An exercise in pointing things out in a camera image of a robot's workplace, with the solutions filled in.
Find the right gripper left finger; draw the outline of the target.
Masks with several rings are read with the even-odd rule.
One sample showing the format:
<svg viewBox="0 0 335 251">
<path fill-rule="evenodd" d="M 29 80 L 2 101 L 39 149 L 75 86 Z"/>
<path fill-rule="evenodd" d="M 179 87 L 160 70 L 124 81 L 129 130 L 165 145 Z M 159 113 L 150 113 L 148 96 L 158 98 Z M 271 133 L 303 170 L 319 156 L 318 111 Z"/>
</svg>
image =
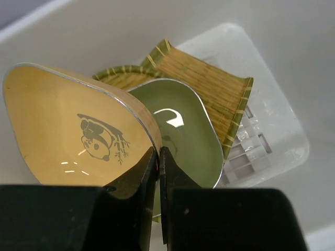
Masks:
<svg viewBox="0 0 335 251">
<path fill-rule="evenodd" d="M 103 187 L 1 186 L 1 250 L 148 250 L 157 153 Z"/>
</svg>

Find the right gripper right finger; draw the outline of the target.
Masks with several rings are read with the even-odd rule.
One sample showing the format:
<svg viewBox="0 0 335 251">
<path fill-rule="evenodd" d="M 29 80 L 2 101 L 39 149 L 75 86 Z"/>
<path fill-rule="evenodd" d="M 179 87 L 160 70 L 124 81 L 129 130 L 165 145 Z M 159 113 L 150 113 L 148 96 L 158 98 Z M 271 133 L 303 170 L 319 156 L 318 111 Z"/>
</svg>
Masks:
<svg viewBox="0 0 335 251">
<path fill-rule="evenodd" d="M 160 153 L 163 242 L 168 250 L 306 250 L 294 209 L 273 188 L 202 188 Z"/>
</svg>

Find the green square panda plate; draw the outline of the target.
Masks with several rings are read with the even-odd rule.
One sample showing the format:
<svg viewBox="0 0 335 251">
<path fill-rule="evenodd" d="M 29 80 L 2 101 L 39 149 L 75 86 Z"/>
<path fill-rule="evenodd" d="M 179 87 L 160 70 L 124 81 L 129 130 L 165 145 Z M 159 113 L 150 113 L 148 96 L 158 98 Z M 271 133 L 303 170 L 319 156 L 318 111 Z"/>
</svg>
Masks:
<svg viewBox="0 0 335 251">
<path fill-rule="evenodd" d="M 200 96 L 170 78 L 153 79 L 129 90 L 152 113 L 177 165 L 198 185 L 215 188 L 224 153 Z"/>
</svg>

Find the yellow square panda plate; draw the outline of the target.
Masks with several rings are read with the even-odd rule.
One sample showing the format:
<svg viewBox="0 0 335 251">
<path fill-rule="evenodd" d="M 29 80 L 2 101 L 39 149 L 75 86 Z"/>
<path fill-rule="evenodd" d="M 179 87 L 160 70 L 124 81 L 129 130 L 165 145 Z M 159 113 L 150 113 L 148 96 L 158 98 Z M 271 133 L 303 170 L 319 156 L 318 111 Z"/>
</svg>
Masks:
<svg viewBox="0 0 335 251">
<path fill-rule="evenodd" d="M 22 63 L 3 93 L 20 153 L 44 185 L 104 186 L 162 146 L 142 102 L 94 79 Z"/>
</svg>

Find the rectangular bamboo tray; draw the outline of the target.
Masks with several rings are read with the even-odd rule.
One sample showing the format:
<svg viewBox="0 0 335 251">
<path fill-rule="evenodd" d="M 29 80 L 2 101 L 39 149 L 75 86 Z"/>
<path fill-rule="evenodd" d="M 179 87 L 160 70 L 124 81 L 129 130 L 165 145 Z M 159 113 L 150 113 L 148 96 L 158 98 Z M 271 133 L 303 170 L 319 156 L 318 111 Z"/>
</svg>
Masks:
<svg viewBox="0 0 335 251">
<path fill-rule="evenodd" d="M 253 78 L 232 75 L 162 40 L 141 63 L 195 90 L 219 137 L 227 159 L 247 106 Z"/>
</svg>

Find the round bamboo plate green rim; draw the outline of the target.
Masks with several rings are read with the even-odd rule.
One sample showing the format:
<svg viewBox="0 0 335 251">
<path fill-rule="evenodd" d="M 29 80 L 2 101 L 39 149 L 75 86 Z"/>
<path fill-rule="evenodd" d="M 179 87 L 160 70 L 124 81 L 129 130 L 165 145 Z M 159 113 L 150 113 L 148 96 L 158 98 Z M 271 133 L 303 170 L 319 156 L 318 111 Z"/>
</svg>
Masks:
<svg viewBox="0 0 335 251">
<path fill-rule="evenodd" d="M 163 74 L 155 69 L 137 65 L 122 65 L 100 71 L 92 76 L 94 80 L 123 90 L 130 90 L 146 81 L 160 78 Z"/>
</svg>

